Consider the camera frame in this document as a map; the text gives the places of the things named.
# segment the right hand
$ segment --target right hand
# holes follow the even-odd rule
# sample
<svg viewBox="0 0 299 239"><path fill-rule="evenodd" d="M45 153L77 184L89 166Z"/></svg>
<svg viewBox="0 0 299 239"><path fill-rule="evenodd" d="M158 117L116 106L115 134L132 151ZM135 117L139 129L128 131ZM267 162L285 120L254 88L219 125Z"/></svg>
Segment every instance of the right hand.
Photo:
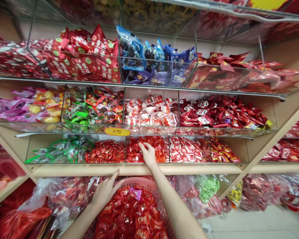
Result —
<svg viewBox="0 0 299 239"><path fill-rule="evenodd" d="M144 143L148 149L144 147L143 144L139 143L139 147L143 152L143 157L146 165L152 170L154 167L157 166L156 157L155 157L155 149L149 144Z"/></svg>

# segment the hand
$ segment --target hand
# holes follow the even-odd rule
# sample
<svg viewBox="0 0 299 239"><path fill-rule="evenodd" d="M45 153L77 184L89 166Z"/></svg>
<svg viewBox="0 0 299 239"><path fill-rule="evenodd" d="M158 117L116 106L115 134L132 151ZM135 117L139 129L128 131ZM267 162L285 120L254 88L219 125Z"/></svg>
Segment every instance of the hand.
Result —
<svg viewBox="0 0 299 239"><path fill-rule="evenodd" d="M124 179L117 182L117 184L114 186L114 182L118 174L120 173L120 169L115 171L111 178L105 179L103 182L101 182L96 192L93 196L93 199L91 201L91 204L93 206L98 206L101 209L108 204L108 202L111 200L115 192L122 186L124 183Z"/></svg>
<svg viewBox="0 0 299 239"><path fill-rule="evenodd" d="M144 143L148 149L144 147L143 144L139 143L139 147L143 152L143 157L146 165L150 170L157 166L156 157L155 157L155 149L149 144Z"/></svg>

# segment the glass shelf edge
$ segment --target glass shelf edge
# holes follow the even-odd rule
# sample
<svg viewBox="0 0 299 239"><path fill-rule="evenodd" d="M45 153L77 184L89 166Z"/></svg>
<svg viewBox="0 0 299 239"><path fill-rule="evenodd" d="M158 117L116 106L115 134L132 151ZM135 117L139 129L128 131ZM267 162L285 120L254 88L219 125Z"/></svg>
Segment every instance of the glass shelf edge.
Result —
<svg viewBox="0 0 299 239"><path fill-rule="evenodd" d="M253 93L253 92L242 92L242 91L215 91L215 90L202 90L202 89L191 89L191 88L142 86L142 85L114 84L114 83L106 83L106 82L75 81L75 80L53 80L53 79L14 78L14 77L0 77L0 80L34 81L34 82L42 82L42 83L81 84L81 85L95 85L95 86L104 86L105 85L105 86L114 86L114 87L195 91L195 92L205 92L205 93L213 93L213 94L235 94L235 95L265 96L265 97L279 98L283 101L285 101L286 100L285 97L287 97L287 95L275 95L275 94Z"/></svg>

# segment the left hand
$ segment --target left hand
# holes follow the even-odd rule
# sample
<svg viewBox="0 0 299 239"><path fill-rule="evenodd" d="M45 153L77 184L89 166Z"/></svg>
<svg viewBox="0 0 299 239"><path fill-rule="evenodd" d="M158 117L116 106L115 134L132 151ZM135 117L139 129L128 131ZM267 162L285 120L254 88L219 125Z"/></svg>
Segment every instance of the left hand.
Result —
<svg viewBox="0 0 299 239"><path fill-rule="evenodd" d="M98 206L98 207L105 207L106 204L111 200L113 195L116 193L116 191L122 186L124 183L124 179L117 182L117 184L114 186L114 182L118 174L120 173L120 169L115 171L111 178L105 179L103 182L101 182L94 194L94 197L91 201L91 205Z"/></svg>

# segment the red packaging bag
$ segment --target red packaging bag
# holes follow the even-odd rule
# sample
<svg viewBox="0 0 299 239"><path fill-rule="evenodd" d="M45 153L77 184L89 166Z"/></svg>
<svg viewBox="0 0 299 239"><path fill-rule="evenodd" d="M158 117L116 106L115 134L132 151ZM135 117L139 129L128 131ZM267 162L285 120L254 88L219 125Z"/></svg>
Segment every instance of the red packaging bag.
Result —
<svg viewBox="0 0 299 239"><path fill-rule="evenodd" d="M39 220L47 218L52 211L45 204L34 211L17 211L29 198L28 194L18 192L10 195L0 207L0 239L24 239Z"/></svg>

